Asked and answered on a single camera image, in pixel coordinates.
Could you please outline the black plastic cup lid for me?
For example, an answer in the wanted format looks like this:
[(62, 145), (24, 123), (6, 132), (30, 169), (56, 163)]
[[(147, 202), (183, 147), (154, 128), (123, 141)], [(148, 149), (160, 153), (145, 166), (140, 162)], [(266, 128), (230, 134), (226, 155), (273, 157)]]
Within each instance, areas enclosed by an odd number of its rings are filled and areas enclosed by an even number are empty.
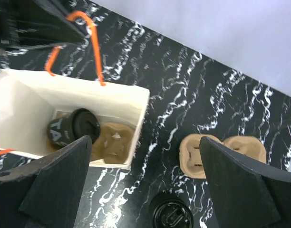
[(101, 131), (100, 124), (96, 116), (85, 108), (75, 110), (72, 115), (72, 129), (75, 138), (78, 139), (82, 136), (88, 135), (91, 138), (92, 144), (94, 144), (99, 138)]

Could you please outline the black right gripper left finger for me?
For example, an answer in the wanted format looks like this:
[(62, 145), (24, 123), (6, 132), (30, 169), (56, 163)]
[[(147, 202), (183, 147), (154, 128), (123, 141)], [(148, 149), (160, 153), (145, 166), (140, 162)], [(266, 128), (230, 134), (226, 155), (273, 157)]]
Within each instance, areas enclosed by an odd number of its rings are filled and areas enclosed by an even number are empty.
[(72, 228), (90, 163), (83, 136), (28, 164), (0, 172), (0, 228)]

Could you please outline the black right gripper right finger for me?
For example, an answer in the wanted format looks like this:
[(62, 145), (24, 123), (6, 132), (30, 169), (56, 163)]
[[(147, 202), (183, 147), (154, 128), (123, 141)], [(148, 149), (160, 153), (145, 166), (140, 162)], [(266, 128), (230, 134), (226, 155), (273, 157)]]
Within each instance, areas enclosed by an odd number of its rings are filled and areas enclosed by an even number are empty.
[(221, 228), (291, 228), (291, 172), (202, 137), (200, 154)]

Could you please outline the cream bear paper bag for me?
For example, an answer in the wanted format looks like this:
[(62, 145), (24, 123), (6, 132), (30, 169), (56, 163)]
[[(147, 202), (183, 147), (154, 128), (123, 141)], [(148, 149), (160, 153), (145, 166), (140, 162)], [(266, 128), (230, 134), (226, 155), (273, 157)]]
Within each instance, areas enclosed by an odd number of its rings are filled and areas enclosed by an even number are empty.
[(90, 28), (98, 79), (89, 81), (55, 75), (51, 67), (60, 51), (55, 47), (44, 71), (0, 70), (0, 155), (12, 153), (32, 159), (57, 149), (48, 144), (47, 126), (58, 117), (80, 108), (91, 111), (99, 124), (115, 122), (131, 127), (135, 133), (130, 155), (124, 164), (109, 166), (89, 163), (91, 167), (131, 167), (140, 136), (150, 92), (135, 85), (105, 82), (102, 74), (97, 28), (84, 12), (71, 13), (67, 19), (83, 18)]

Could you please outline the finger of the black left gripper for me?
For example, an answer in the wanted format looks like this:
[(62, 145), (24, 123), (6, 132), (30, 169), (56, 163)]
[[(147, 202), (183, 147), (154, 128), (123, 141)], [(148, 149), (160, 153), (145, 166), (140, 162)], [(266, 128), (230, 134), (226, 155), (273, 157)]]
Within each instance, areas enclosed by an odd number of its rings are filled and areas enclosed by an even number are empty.
[(68, 0), (0, 0), (0, 49), (81, 42), (86, 31), (67, 19), (73, 11)]

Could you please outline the single black paper cup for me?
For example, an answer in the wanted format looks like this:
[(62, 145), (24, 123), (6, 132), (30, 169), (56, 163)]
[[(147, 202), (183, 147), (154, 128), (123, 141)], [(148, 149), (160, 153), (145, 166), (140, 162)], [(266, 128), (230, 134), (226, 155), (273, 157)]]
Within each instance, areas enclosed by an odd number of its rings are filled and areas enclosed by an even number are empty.
[(53, 119), (47, 126), (48, 144), (54, 149), (65, 147), (76, 140), (73, 132), (73, 119), (63, 115)]

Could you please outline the brown pulp cup carrier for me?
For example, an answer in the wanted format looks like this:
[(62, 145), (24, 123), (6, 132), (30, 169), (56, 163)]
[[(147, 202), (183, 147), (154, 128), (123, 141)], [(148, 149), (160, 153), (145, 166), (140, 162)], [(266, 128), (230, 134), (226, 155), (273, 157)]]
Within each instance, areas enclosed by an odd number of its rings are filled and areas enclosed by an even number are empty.
[(92, 145), (90, 162), (109, 166), (124, 164), (129, 155), (135, 131), (125, 124), (100, 124), (100, 136)]

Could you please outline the black cup stack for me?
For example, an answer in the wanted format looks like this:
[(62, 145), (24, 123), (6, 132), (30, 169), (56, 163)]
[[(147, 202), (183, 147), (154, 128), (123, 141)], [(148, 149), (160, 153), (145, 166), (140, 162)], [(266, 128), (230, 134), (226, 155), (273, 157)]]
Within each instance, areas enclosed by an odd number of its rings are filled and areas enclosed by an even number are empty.
[(188, 206), (175, 194), (160, 192), (149, 205), (154, 228), (193, 228), (194, 218)]

